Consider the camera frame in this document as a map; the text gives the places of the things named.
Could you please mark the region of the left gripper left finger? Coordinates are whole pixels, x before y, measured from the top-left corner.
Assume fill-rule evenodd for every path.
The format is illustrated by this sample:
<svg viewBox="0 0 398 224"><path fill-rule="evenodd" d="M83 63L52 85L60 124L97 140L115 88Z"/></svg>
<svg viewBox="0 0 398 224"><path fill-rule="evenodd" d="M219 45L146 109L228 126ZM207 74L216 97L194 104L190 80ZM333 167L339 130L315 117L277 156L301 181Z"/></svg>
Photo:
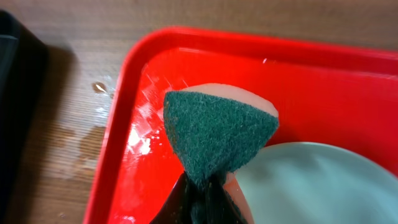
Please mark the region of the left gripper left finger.
<svg viewBox="0 0 398 224"><path fill-rule="evenodd" d="M150 224L192 224L190 213L196 199L196 187L184 172Z"/></svg>

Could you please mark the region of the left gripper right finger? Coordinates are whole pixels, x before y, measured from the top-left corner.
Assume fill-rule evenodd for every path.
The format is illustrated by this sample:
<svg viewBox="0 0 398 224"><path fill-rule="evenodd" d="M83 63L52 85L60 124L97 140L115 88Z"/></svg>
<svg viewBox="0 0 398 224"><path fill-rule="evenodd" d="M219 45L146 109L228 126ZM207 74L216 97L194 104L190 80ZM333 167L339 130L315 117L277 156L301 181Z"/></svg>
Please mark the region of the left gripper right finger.
<svg viewBox="0 0 398 224"><path fill-rule="evenodd" d="M245 224L216 175L205 187L205 208L207 224Z"/></svg>

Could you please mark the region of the green scouring sponge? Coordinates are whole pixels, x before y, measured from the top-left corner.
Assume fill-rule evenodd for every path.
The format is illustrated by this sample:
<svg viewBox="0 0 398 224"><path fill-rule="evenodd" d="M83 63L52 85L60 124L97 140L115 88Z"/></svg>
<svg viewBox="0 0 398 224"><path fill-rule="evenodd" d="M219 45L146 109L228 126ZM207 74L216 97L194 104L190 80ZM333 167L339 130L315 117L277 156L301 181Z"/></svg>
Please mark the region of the green scouring sponge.
<svg viewBox="0 0 398 224"><path fill-rule="evenodd" d="M193 223L206 223L205 187L212 175L245 223L252 223L235 173L279 127L274 105L242 88L207 83L168 92L163 116L173 152L197 190L190 213Z"/></svg>

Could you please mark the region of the light blue plate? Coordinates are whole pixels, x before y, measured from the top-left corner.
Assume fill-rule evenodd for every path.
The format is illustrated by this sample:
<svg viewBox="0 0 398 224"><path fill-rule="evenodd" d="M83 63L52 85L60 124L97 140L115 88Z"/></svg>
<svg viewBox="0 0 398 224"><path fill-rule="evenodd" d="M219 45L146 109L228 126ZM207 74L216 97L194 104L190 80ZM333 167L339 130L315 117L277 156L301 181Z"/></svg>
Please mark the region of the light blue plate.
<svg viewBox="0 0 398 224"><path fill-rule="evenodd" d="M397 223L397 178L340 147L266 147L236 173L255 223Z"/></svg>

